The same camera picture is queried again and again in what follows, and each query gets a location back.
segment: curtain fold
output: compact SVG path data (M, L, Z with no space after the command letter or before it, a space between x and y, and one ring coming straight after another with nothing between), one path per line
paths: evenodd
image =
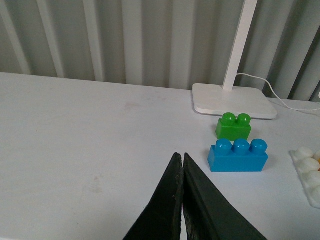
M0 0L0 71L192 89L222 85L243 0ZM319 101L320 1L259 0L238 73ZM272 94L262 81L236 86Z

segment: lego brick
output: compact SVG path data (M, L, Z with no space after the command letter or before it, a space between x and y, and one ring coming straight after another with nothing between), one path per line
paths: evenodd
M310 205L320 209L320 150L299 147L290 155Z
M217 139L247 140L251 132L250 121L251 117L245 113L239 114L237 118L231 112L223 114L215 129Z
M208 162L211 172L261 172L268 155L268 145L261 139L249 144L245 139L237 139L232 145L225 138L212 145Z

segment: desk lamp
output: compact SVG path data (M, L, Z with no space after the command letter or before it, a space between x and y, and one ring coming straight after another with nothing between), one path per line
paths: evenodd
M249 114L253 119L274 119L277 111L257 88L234 86L241 56L258 0L244 0L223 85L192 86L194 109L201 114L222 116Z

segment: white table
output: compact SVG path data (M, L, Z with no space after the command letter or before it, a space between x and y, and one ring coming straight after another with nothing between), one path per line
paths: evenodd
M263 171L212 173L219 117L196 113L189 90L0 73L0 237L121 240L187 152L267 239L319 239L289 151L320 149L320 113L270 101L278 117L253 119L249 137L268 144Z

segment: power cord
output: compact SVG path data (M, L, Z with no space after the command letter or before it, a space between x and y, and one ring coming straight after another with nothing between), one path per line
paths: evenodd
M320 108L316 108L316 109L296 109L296 108L292 108L292 107L289 107L287 104L284 103L284 101L282 101L280 99L280 97L278 97L278 95L275 93L274 89L272 88L270 82L268 82L266 79L262 78L262 77L258 77L258 76L252 76L252 75L249 75L249 74L246 74L246 73L238 73L236 76L238 75L244 75L244 76L248 76L248 77L251 77L251 78L255 78L255 79L260 79L262 81L265 81L270 89L271 89L271 92L276 96L277 99L279 99L283 105L285 105L288 109L291 109L291 110L295 110L295 111L318 111L320 110Z

